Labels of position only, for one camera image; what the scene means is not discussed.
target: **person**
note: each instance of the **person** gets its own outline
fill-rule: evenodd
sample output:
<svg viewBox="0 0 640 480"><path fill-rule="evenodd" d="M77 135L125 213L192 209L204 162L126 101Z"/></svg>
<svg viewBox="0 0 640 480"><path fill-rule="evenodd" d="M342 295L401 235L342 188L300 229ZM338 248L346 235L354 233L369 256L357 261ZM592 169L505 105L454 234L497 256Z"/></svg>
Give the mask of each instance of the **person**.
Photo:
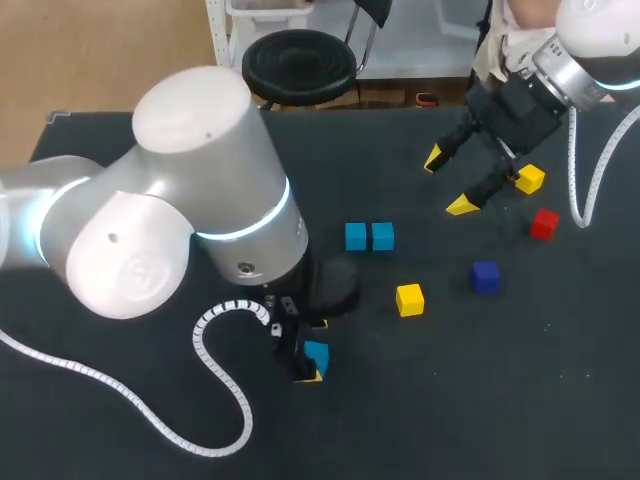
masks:
<svg viewBox="0 0 640 480"><path fill-rule="evenodd" d="M532 56L555 33L561 0L494 0L491 29L480 46L474 70L482 82L507 81L535 69Z"/></svg>

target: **stool seat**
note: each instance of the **stool seat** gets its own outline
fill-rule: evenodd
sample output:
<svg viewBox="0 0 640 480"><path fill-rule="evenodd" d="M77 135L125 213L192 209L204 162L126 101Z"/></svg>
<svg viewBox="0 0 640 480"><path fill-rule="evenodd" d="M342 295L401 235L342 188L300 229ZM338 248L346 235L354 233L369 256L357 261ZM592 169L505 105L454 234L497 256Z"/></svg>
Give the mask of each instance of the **stool seat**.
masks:
<svg viewBox="0 0 640 480"><path fill-rule="evenodd" d="M348 92L356 79L356 58L348 45L327 33L282 30L247 49L242 76L268 102L306 107Z"/></svg>

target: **cube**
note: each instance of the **cube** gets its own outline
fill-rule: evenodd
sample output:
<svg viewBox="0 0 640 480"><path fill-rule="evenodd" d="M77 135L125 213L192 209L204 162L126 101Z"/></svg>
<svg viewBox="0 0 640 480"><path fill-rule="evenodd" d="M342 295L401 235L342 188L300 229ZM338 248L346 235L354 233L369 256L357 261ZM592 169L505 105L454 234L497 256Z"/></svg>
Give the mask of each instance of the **cube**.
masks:
<svg viewBox="0 0 640 480"><path fill-rule="evenodd" d="M327 376L329 367L329 345L318 342L304 342L304 354L316 362L316 368L322 378Z"/></svg>
<svg viewBox="0 0 640 480"><path fill-rule="evenodd" d="M376 252L390 252L394 247L394 233L392 223L374 223L371 226L373 233L373 250Z"/></svg>
<svg viewBox="0 0 640 480"><path fill-rule="evenodd" d="M520 178L516 181L516 187L527 195L542 187L544 182L544 172L534 165L527 165L518 172Z"/></svg>
<svg viewBox="0 0 640 480"><path fill-rule="evenodd" d="M492 295L500 291L500 271L495 262L476 262L471 267L471 285L480 295Z"/></svg>
<svg viewBox="0 0 640 480"><path fill-rule="evenodd" d="M344 243L347 252L367 250L367 226L364 223L347 223L344 228Z"/></svg>
<svg viewBox="0 0 640 480"><path fill-rule="evenodd" d="M424 297L420 285L403 285L396 291L396 304L401 317L422 315L424 312Z"/></svg>
<svg viewBox="0 0 640 480"><path fill-rule="evenodd" d="M531 236L548 242L553 237L559 221L560 215L541 208L533 219Z"/></svg>

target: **blue cube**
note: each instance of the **blue cube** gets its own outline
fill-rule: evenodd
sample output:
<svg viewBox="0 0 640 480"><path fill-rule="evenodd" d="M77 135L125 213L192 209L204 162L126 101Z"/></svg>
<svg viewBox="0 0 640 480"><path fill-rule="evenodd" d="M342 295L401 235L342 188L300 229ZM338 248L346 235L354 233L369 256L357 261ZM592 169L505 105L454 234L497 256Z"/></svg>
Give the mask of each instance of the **blue cube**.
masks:
<svg viewBox="0 0 640 480"><path fill-rule="evenodd" d="M392 223L374 223L372 225L373 250L375 252L390 252L393 250L395 236Z"/></svg>
<svg viewBox="0 0 640 480"><path fill-rule="evenodd" d="M344 244L347 252L365 252L367 250L367 226L364 223L345 224Z"/></svg>
<svg viewBox="0 0 640 480"><path fill-rule="evenodd" d="M471 285L481 295L500 291L500 272L495 262L476 262L471 268Z"/></svg>
<svg viewBox="0 0 640 480"><path fill-rule="evenodd" d="M316 362L320 376L324 378L329 368L329 345L317 342L304 342L304 354Z"/></svg>

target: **wooden floor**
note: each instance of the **wooden floor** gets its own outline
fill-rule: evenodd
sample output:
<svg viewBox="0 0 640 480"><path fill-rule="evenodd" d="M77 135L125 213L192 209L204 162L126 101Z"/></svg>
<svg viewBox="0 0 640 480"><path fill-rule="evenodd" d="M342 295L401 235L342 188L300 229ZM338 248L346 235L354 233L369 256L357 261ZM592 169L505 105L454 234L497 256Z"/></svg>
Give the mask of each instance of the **wooden floor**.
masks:
<svg viewBox="0 0 640 480"><path fill-rule="evenodd" d="M211 64L204 0L0 0L0 167L29 159L53 110L131 110L167 75ZM342 108L413 106L417 92L456 104L464 85L365 82L369 100Z"/></svg>

